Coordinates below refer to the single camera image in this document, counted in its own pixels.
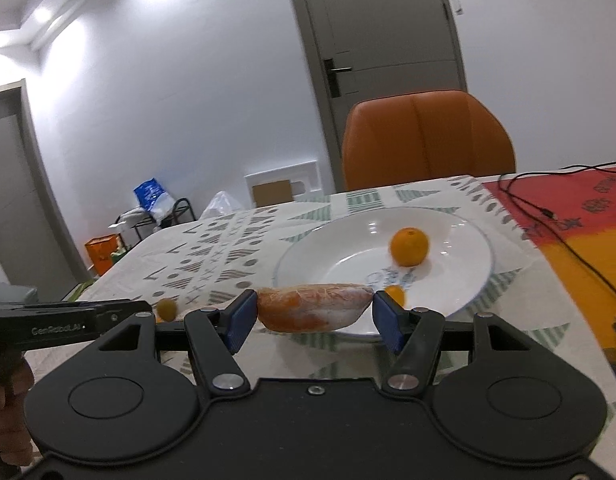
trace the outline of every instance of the red and yellow cloth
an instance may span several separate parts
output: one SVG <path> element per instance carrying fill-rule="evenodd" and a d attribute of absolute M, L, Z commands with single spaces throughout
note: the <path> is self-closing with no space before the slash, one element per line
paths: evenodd
<path fill-rule="evenodd" d="M 607 357 L 616 362 L 616 295 L 545 227 L 519 211 L 498 189 L 496 182 L 485 186 L 501 200 L 543 252 L 586 317 Z M 555 212 L 557 220 L 548 220 L 521 203 L 534 216 L 549 222 L 577 253 L 616 287 L 616 174 L 589 170 L 572 175 L 520 178 L 514 183 L 512 192 Z"/>

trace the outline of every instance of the blue plastic bag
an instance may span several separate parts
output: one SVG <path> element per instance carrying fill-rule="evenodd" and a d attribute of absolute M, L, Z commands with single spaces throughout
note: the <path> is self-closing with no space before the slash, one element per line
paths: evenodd
<path fill-rule="evenodd" d="M 175 200 L 160 183 L 151 178 L 134 189 L 139 205 L 152 215 L 157 224 L 172 213 Z"/>

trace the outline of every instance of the plate rim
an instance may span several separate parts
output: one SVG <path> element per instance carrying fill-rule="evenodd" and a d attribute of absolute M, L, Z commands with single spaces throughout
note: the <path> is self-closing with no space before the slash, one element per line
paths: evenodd
<path fill-rule="evenodd" d="M 462 216 L 456 215 L 454 213 L 447 213 L 446 211 L 438 211 L 435 208 L 430 208 L 430 207 L 422 207 L 422 206 L 396 206 L 396 207 L 383 207 L 381 208 L 382 210 L 395 210 L 395 209 L 403 209 L 403 210 L 412 210 L 412 209 L 423 209 L 426 211 L 434 211 L 435 213 L 441 214 L 441 215 L 447 215 L 447 216 L 452 216 L 456 219 L 459 219 L 463 222 L 466 222 L 466 224 L 469 224 L 471 227 L 475 228 L 476 231 L 478 231 L 481 236 L 483 237 L 483 239 L 486 241 L 486 246 L 488 247 L 488 250 L 490 252 L 490 269 L 488 271 L 488 275 L 486 276 L 484 282 L 481 284 L 481 286 L 479 287 L 479 290 L 474 294 L 474 296 L 472 296 L 472 298 L 470 298 L 462 307 L 458 308 L 457 310 L 455 310 L 452 314 L 450 314 L 450 316 L 452 316 L 453 314 L 456 314 L 457 312 L 459 312 L 461 309 L 465 308 L 465 306 L 467 304 L 469 304 L 471 301 L 473 301 L 478 295 L 480 295 L 483 290 L 486 288 L 486 286 L 488 285 L 488 282 L 490 280 L 490 277 L 492 276 L 492 273 L 494 272 L 494 249 L 492 248 L 492 243 L 490 242 L 489 238 L 486 236 L 485 232 L 483 232 L 483 229 L 481 229 L 478 225 L 476 225 L 474 222 L 463 218 Z M 334 220 L 330 220 L 325 222 L 324 224 L 315 227 L 312 231 L 310 231 L 307 235 L 305 235 L 301 240 L 297 241 L 297 242 L 293 242 L 292 245 L 290 245 L 290 247 L 288 247 L 283 254 L 281 255 L 281 258 L 279 258 L 279 260 L 277 261 L 277 264 L 275 265 L 275 268 L 273 270 L 273 275 L 272 275 L 272 282 L 273 282 L 273 286 L 279 286 L 278 285 L 278 271 L 279 271 L 279 267 L 281 266 L 281 263 L 283 262 L 283 259 L 287 256 L 288 252 L 298 243 L 304 241 L 306 238 L 308 238 L 310 235 L 312 235 L 315 231 L 318 231 L 319 229 L 324 228 L 327 225 L 330 225 L 334 222 L 339 222 L 341 220 L 345 220 L 347 218 L 350 218 L 351 216 L 355 216 L 355 215 L 360 215 L 360 214 L 364 214 L 364 213 L 370 213 L 370 212 L 377 212 L 380 209 L 370 209 L 370 210 L 366 210 L 366 211 L 358 211 L 356 213 L 352 213 L 350 215 L 346 215 L 346 216 L 342 216 L 341 218 L 335 218 Z M 354 334 L 354 333 L 349 333 L 349 332 L 339 332 L 339 330 L 331 330 L 328 331 L 326 333 L 332 333 L 332 334 L 336 334 L 338 336 L 343 336 L 346 338 L 353 338 L 355 340 L 364 340 L 367 341 L 368 343 L 370 342 L 377 342 L 381 340 L 381 335 L 380 334 Z"/>

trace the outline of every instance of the white plate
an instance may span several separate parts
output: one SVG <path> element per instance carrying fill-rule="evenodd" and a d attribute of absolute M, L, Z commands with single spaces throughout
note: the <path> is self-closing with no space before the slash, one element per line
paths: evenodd
<path fill-rule="evenodd" d="M 390 238 L 403 227 L 428 235 L 430 252 L 416 267 L 399 267 L 390 256 Z M 417 207 L 365 211 L 316 228 L 283 255 L 275 286 L 306 283 L 362 283 L 374 290 L 401 285 L 406 306 L 426 306 L 444 316 L 469 303 L 492 272 L 488 239 L 455 215 Z M 372 308 L 337 332 L 376 339 Z"/>

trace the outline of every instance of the door handle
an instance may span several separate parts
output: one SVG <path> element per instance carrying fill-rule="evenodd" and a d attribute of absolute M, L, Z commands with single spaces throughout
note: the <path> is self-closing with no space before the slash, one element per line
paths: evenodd
<path fill-rule="evenodd" d="M 323 60 L 323 68 L 326 71 L 326 78 L 328 79 L 330 97 L 333 99 L 341 97 L 341 89 L 339 88 L 339 81 L 337 81 L 337 74 L 341 72 L 352 72 L 352 67 L 335 68 L 335 60 L 330 58 Z"/>

